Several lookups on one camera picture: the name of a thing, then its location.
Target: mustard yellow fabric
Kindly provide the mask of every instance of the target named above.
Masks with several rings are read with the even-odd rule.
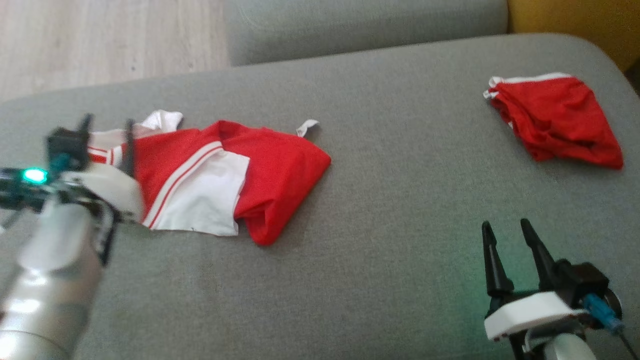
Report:
[[[640,0],[508,0],[514,33],[554,32],[585,38],[620,70],[640,58]]]

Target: gray sofa cushion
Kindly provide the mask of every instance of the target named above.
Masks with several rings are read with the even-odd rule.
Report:
[[[227,0],[232,65],[504,33],[506,0]]]
[[[492,75],[553,71],[594,90],[622,171],[534,162],[482,96]],[[105,130],[157,108],[189,127],[317,119],[311,140],[333,163],[271,247],[242,225],[238,238],[122,227],[78,359],[512,359],[484,335],[480,227],[491,220],[509,275],[534,288],[520,217],[557,258],[611,277],[640,345],[640,100],[590,43],[509,35],[37,95],[0,106],[0,158],[42,163],[43,136],[86,111]],[[0,280],[33,224],[0,241]],[[589,343],[627,356],[604,332]]]

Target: red stripe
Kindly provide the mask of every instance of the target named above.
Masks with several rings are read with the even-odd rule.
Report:
[[[202,160],[204,157],[206,157],[207,155],[209,155],[212,151],[218,150],[222,148],[222,146],[218,146],[215,147],[207,152],[205,152],[200,158],[198,158],[198,160],[196,160],[196,162],[191,165],[185,172],[182,173],[182,175],[180,175],[180,177],[178,177],[173,184],[171,185],[171,187],[169,188],[169,191],[166,192],[166,194],[164,195],[164,199],[162,200],[162,203],[160,204],[160,208],[158,209],[158,212],[156,213],[156,215],[154,216],[154,219],[151,220],[151,224],[149,224],[149,229],[153,229],[154,224],[158,218],[158,215],[160,215],[160,213],[162,212],[162,209],[164,207],[164,204],[167,200],[167,198],[169,197],[169,194],[171,193],[171,191],[173,190],[173,187],[180,181],[180,179],[182,179],[182,177],[184,177],[194,166],[198,165],[198,163],[200,162],[200,160]]]
[[[100,152],[107,152],[107,150],[104,149],[98,149],[97,147],[93,147],[93,146],[87,146],[88,149],[91,150],[96,150],[96,151],[100,151]]]

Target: wooden floor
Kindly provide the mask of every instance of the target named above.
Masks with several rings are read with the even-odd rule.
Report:
[[[0,101],[228,66],[223,0],[0,0]]]

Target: red and white garment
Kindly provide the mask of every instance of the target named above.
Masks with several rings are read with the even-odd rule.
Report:
[[[253,240],[269,245],[331,162],[298,136],[224,120],[176,131],[181,118],[156,111],[134,128],[142,224],[150,229],[234,236],[242,218]],[[118,166],[123,138],[122,130],[92,134],[92,159]]]
[[[623,166],[622,151],[593,91],[574,76],[494,76],[484,98],[536,161],[558,157]]]

